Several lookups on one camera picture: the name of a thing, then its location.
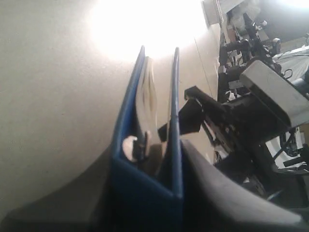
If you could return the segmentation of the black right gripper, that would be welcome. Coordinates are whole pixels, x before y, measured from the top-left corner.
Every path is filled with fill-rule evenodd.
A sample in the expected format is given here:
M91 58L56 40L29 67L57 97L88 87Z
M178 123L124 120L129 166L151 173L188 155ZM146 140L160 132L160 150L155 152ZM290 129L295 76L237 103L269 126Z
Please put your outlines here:
M219 103L197 86L184 91L187 101L178 113L180 135L200 131L202 110L213 147L230 153L252 153L253 148L290 129L290 119L271 98L246 94Z

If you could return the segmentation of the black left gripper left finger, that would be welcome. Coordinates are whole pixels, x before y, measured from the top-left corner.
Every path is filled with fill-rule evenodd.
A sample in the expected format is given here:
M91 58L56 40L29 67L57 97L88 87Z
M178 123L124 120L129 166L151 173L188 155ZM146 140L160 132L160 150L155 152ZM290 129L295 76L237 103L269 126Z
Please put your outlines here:
M111 148L60 189L9 212L2 232L107 232L111 229Z

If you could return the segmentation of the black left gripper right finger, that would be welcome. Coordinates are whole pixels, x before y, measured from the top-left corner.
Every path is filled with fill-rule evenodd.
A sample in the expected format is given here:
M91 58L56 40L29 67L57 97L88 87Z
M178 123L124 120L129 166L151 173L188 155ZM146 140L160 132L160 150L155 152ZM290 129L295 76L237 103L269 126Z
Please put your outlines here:
M304 219L239 186L188 140L183 152L183 231L302 232Z

